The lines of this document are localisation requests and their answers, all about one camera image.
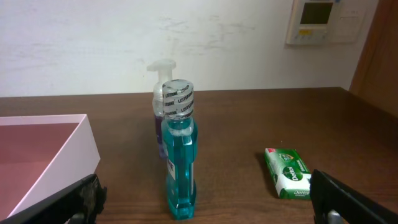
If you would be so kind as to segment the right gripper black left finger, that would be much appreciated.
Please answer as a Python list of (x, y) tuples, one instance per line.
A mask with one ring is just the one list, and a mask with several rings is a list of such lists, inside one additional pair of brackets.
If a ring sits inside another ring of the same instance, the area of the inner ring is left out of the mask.
[(107, 188), (101, 186), (97, 175), (90, 174), (1, 224), (96, 224), (106, 198)]

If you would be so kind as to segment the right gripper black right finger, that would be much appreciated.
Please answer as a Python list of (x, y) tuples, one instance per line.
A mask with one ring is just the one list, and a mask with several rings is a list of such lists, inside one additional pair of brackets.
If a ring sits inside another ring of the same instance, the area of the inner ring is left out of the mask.
[(310, 198), (316, 224), (397, 223), (396, 213), (317, 169), (310, 179)]

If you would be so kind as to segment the blue Listerine mouthwash bottle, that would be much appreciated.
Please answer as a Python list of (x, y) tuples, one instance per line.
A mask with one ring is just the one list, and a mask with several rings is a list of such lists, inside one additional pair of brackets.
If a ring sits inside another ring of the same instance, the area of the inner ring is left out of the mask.
[(197, 188), (194, 162), (197, 157), (197, 125), (193, 117), (193, 83), (171, 80), (162, 86), (164, 119), (161, 124), (167, 155), (167, 202), (174, 219), (193, 218)]

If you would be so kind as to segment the clear pump bottle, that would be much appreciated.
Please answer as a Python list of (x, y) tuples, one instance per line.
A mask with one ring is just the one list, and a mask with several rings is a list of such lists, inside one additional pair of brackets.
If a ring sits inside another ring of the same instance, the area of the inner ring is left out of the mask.
[(176, 61), (172, 59), (160, 59), (147, 66), (148, 72), (157, 72), (158, 82), (153, 87), (152, 107), (155, 118), (155, 133), (159, 147), (159, 156), (166, 158), (167, 155), (163, 148), (161, 124), (164, 118), (163, 114), (163, 84), (172, 79), (172, 70), (176, 67)]

